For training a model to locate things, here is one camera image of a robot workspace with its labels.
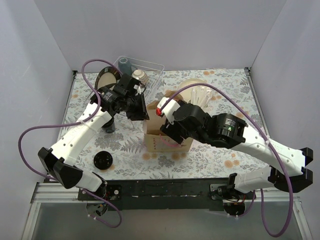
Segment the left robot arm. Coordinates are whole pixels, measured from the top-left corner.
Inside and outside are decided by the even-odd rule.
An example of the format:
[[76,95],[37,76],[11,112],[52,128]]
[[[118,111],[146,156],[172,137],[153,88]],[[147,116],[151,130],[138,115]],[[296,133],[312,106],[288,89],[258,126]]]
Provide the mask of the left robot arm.
[[75,126],[50,148],[39,150],[46,171],[66,189],[86,189],[95,200],[103,199],[107,182],[94,172],[77,168],[76,160],[90,139],[116,114],[125,112],[131,121],[149,119],[144,88],[140,80],[123,74],[112,89],[103,86],[96,90]]

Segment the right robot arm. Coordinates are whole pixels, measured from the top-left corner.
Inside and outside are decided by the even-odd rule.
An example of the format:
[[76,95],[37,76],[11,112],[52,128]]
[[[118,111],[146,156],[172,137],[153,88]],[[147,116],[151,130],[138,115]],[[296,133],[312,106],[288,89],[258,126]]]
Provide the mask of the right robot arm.
[[213,190],[216,198],[237,199],[270,187],[288,192],[281,165],[288,173],[293,193],[313,184],[313,172],[306,168],[313,160],[313,150],[308,147],[293,149],[272,139],[264,140],[257,130],[235,115],[211,116],[199,106],[182,100],[163,97],[157,104],[156,114],[166,117],[160,131],[178,144],[191,138],[212,147],[245,153],[267,164],[249,173],[230,174],[226,184]]

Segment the pink paper gift bag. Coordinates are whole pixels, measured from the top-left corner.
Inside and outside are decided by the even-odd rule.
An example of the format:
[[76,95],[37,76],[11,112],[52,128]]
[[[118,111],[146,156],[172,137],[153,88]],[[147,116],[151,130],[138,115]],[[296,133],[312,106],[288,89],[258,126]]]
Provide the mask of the pink paper gift bag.
[[187,138],[178,144],[165,133],[160,131],[160,127],[165,123],[165,117],[156,115],[156,108],[159,101],[155,100],[146,106],[149,120],[142,123],[144,133],[144,143],[148,152],[188,152],[193,143],[192,138]]

